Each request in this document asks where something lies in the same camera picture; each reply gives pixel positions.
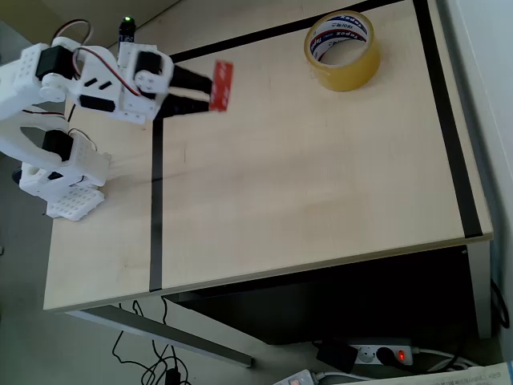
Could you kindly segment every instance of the power strip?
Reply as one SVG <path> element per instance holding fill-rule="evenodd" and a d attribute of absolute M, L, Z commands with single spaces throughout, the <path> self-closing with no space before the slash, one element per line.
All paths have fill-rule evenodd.
<path fill-rule="evenodd" d="M 405 365 L 413 365 L 414 364 L 414 355 L 411 351 L 411 346 L 409 345 L 353 345 L 350 346 L 358 349 L 358 355 L 354 360 L 355 364 L 361 365 L 382 365 L 379 359 L 376 357 L 376 352 L 380 347 L 388 347 L 391 349 L 395 357 L 398 359 L 400 363 Z"/>
<path fill-rule="evenodd" d="M 310 371 L 299 371 L 295 375 L 291 375 L 286 379 L 282 379 L 274 385 L 315 385 L 317 381 L 313 378 Z"/>

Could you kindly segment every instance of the red block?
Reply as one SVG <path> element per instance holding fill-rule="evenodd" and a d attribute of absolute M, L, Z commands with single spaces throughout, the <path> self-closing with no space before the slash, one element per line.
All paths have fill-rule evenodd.
<path fill-rule="evenodd" d="M 226 111 L 232 87 L 233 63 L 216 61 L 212 77 L 212 92 L 210 93 L 210 109 Z"/>

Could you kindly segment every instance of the tape roll label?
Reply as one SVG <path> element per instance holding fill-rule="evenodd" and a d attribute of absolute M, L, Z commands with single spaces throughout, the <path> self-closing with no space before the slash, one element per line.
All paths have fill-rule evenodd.
<path fill-rule="evenodd" d="M 341 14 L 323 22 L 312 34 L 309 49 L 312 56 L 321 61 L 322 56 L 334 44 L 353 39 L 367 43 L 368 27 L 363 20 Z"/>

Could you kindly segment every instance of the wire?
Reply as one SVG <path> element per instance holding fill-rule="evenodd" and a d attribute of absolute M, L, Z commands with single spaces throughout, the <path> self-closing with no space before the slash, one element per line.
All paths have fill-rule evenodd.
<path fill-rule="evenodd" d="M 166 323 L 166 317 L 168 316 L 168 303 L 166 302 L 164 297 L 160 297 L 160 299 L 164 303 L 164 316 L 162 317 L 162 323 L 167 326 L 168 324 Z M 178 368 L 178 362 L 177 362 L 177 358 L 176 358 L 175 347 L 173 345 L 171 345 L 171 350 L 173 352 L 173 355 L 175 356 L 175 367 Z"/>
<path fill-rule="evenodd" d="M 452 355 L 451 353 L 446 353 L 445 351 L 435 351 L 435 350 L 432 350 L 432 349 L 421 349 L 421 348 L 418 348 L 418 347 L 414 347 L 413 348 L 413 352 L 414 353 L 424 353 L 424 354 L 427 354 L 427 355 L 440 355 L 442 357 L 447 357 L 449 359 L 452 359 L 454 357 L 454 355 Z M 459 362 L 461 363 L 465 363 L 471 367 L 480 367 L 479 364 L 475 363 L 474 361 L 470 361 L 469 359 L 465 359 L 463 357 L 458 357 L 458 360 Z"/>
<path fill-rule="evenodd" d="M 166 323 L 166 317 L 168 315 L 168 304 L 166 303 L 165 299 L 163 297 L 160 297 L 162 299 L 162 302 L 164 303 L 164 316 L 162 318 L 162 323 L 164 325 L 167 325 Z M 139 302 L 137 300 L 135 300 L 132 305 L 131 305 L 131 308 L 132 310 L 134 311 L 134 313 L 136 313 L 137 315 L 139 315 L 140 317 L 144 317 L 144 312 L 143 312 L 143 309 L 141 308 L 141 305 L 139 304 Z M 136 361 L 122 361 L 121 358 L 115 353 L 115 348 L 118 346 L 118 343 L 119 343 L 119 340 L 121 339 L 121 336 L 123 335 L 123 332 L 119 333 L 119 336 L 118 338 L 116 339 L 115 341 L 115 344 L 114 346 L 112 347 L 112 354 L 118 359 L 118 361 L 120 363 L 132 363 L 132 364 L 135 364 L 135 365 L 138 365 L 139 367 L 142 367 L 143 369 L 145 369 L 143 375 L 141 376 L 141 384 L 142 385 L 158 385 L 160 380 L 165 376 L 165 374 L 167 373 L 168 371 L 168 363 L 167 363 L 167 360 L 169 359 L 174 359 L 175 361 L 175 368 L 178 368 L 178 363 L 181 363 L 182 366 L 184 367 L 185 369 L 185 380 L 180 382 L 180 383 L 184 383 L 184 384 L 188 384 L 188 385 L 191 385 L 190 382 L 188 382 L 188 378 L 189 378 L 189 371 L 187 369 L 187 366 L 185 365 L 184 361 L 182 361 L 181 359 L 179 359 L 178 357 L 176 357 L 176 353 L 175 353 L 175 347 L 173 345 L 166 345 L 166 347 L 162 350 L 162 353 L 159 354 L 157 349 L 156 349 L 156 346 L 155 346 L 155 341 L 151 341 L 151 344 L 152 344 L 152 347 L 153 347 L 153 351 L 155 353 L 155 355 L 159 358 L 158 361 L 156 363 L 154 363 L 153 365 L 151 365 L 150 367 L 146 367 L 145 365 L 143 365 L 142 363 L 137 363 Z M 171 347 L 172 349 L 172 352 L 173 354 L 172 355 L 169 355 L 167 357 L 163 357 L 164 356 L 164 353 L 166 352 L 167 348 L 168 347 Z M 156 369 L 157 367 L 161 364 L 161 363 L 164 363 L 165 365 L 165 369 L 164 371 L 162 371 L 162 373 L 160 373 L 160 376 L 157 378 L 156 377 Z M 147 379 L 146 383 L 144 383 L 144 379 L 145 377 L 147 376 L 147 373 L 150 373 L 150 376 L 149 378 Z"/>
<path fill-rule="evenodd" d="M 80 132 L 82 135 L 84 135 L 84 136 L 87 138 L 87 140 L 89 140 L 89 141 L 90 141 L 90 142 L 95 146 L 95 151 L 98 151 L 98 146 L 96 145 L 96 143 L 95 143 L 95 142 L 93 141 L 93 139 L 91 139 L 91 138 L 89 137 L 89 135 L 88 135 L 88 134 L 86 134 L 84 131 L 79 130 L 78 128 L 72 128 L 70 131 L 68 131 L 68 132 L 67 132 L 67 135 L 71 136 L 71 132 L 72 132 L 73 130 L 75 130 L 75 131 L 77 131 L 77 132 Z"/>
<path fill-rule="evenodd" d="M 459 346 L 458 346 L 458 349 L 456 350 L 456 353 L 453 355 L 452 359 L 449 359 L 449 361 L 447 362 L 447 364 L 440 368 L 440 369 L 437 369 L 436 371 L 430 371 L 429 373 L 432 374 L 432 373 L 442 373 L 446 370 L 448 370 L 450 367 L 453 366 L 453 364 L 458 360 L 459 358 L 459 355 L 463 349 L 463 345 L 464 343 L 461 343 Z M 403 371 L 409 371 L 410 373 L 413 373 L 414 375 L 425 375 L 427 374 L 428 372 L 427 371 L 422 371 L 422 370 L 419 370 L 419 369 L 415 369 L 414 367 L 409 367 L 407 365 L 405 365 L 404 363 L 400 363 L 397 358 L 395 357 L 395 353 L 388 347 L 380 347 L 377 351 L 376 351 L 376 358 L 383 364 L 383 365 L 386 365 L 386 366 L 389 366 L 389 367 L 396 367 L 398 369 L 401 369 Z"/>
<path fill-rule="evenodd" d="M 130 85 L 127 82 L 125 82 L 125 80 L 121 77 L 121 75 L 118 74 L 118 72 L 116 70 L 114 70 L 109 65 L 109 63 L 107 63 L 107 61 L 98 52 L 93 51 L 91 48 L 88 48 L 88 47 L 77 47 L 73 51 L 73 57 L 72 57 L 72 59 L 73 59 L 73 68 L 75 69 L 75 72 L 77 73 L 78 76 L 81 75 L 81 72 L 80 72 L 80 70 L 78 68 L 78 65 L 76 63 L 76 57 L 77 57 L 77 53 L 79 51 L 86 51 L 86 52 L 94 55 L 122 83 L 122 85 L 124 85 L 125 88 L 130 91 L 130 93 L 132 93 L 135 96 L 141 96 L 141 94 L 138 91 L 134 90 L 132 87 L 130 87 Z"/>
<path fill-rule="evenodd" d="M 75 112 L 76 104 L 73 103 L 73 107 L 71 108 L 70 115 L 67 117 L 67 122 L 70 123 L 71 117 L 73 116 L 73 112 Z"/>
<path fill-rule="evenodd" d="M 87 34 L 81 44 L 87 43 L 89 41 L 89 39 L 91 38 L 91 36 L 93 35 L 93 26 L 91 25 L 90 22 L 88 22 L 84 18 L 75 18 L 73 20 L 70 20 L 69 22 L 62 24 L 54 33 L 53 37 L 51 38 L 51 41 L 53 42 L 55 38 L 57 38 L 61 35 L 61 33 L 63 33 L 65 30 L 67 30 L 70 26 L 74 26 L 76 24 L 87 24 Z"/>
<path fill-rule="evenodd" d="M 22 110 L 22 112 L 25 112 L 26 114 L 31 115 L 44 115 L 44 116 L 58 116 L 60 118 L 64 118 L 64 114 L 61 114 L 60 112 L 37 112 L 37 111 L 30 111 L 30 110 Z"/>
<path fill-rule="evenodd" d="M 446 366 L 449 363 L 449 361 L 450 361 L 450 359 L 443 359 L 439 363 L 436 363 L 435 365 L 430 367 L 427 371 L 428 372 L 437 371 L 438 369 Z M 457 360 L 455 363 L 453 363 L 453 366 L 461 367 L 463 370 L 469 368 L 465 363 L 463 363 L 462 361 L 459 361 L 459 360 Z"/>
<path fill-rule="evenodd" d="M 363 375 L 351 375 L 350 373 L 344 373 L 343 371 L 321 371 L 319 373 L 313 373 L 317 381 L 328 377 L 329 375 L 340 375 L 343 377 L 349 377 L 350 379 L 360 379 L 361 381 L 371 381 L 370 377 L 364 377 Z"/>
<path fill-rule="evenodd" d="M 138 362 L 136 362 L 136 361 L 130 361 L 130 360 L 127 360 L 127 361 L 122 360 L 122 359 L 121 359 L 121 357 L 119 357 L 119 356 L 115 353 L 115 348 L 118 346 L 119 340 L 121 339 L 121 336 L 123 335 L 123 333 L 124 333 L 123 331 L 122 331 L 121 333 L 119 333 L 118 338 L 115 340 L 114 346 L 112 347 L 112 355 L 114 355 L 114 356 L 118 359 L 119 363 L 121 363 L 121 364 L 130 363 L 130 364 L 132 364 L 132 365 L 137 365 L 137 366 L 139 366 L 139 367 L 142 367 L 143 369 L 148 370 L 148 367 L 146 367 L 146 366 L 145 366 L 145 365 L 143 365 L 142 363 L 138 363 Z M 153 379 L 155 379 L 155 377 L 156 377 L 156 376 L 155 376 L 155 372 L 154 372 L 154 371 L 152 371 L 152 370 L 150 370 L 150 372 L 151 372 L 150 378 L 151 378 L 151 377 L 153 377 Z"/>
<path fill-rule="evenodd" d="M 495 309 L 495 304 L 494 304 L 494 309 L 495 309 L 495 311 L 497 312 L 497 314 L 499 316 L 499 322 L 503 326 L 504 329 L 509 329 L 509 327 L 510 327 L 510 314 L 507 311 L 507 306 L 506 306 L 506 303 L 504 301 L 504 297 L 500 293 L 499 287 L 497 286 L 497 284 L 494 282 L 493 279 L 491 280 L 491 288 L 493 289 L 493 291 L 495 293 L 495 296 L 497 296 L 497 301 L 499 301 L 500 309 L 502 310 L 502 313 L 504 314 L 504 318 L 503 318 L 503 316 L 501 315 L 500 310 L 499 309 Z"/>

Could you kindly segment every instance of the table top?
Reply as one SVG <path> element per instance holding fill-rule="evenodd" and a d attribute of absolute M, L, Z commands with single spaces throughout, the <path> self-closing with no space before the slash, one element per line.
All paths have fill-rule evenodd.
<path fill-rule="evenodd" d="M 232 61 L 228 111 L 139 126 L 75 109 L 71 127 L 112 161 L 106 200 L 54 221 L 45 309 L 491 239 L 435 2 L 357 3 L 187 0 L 138 30 L 199 73 Z M 355 91 L 317 83 L 306 22 L 250 34 L 343 6 L 365 10 L 382 48 Z"/>

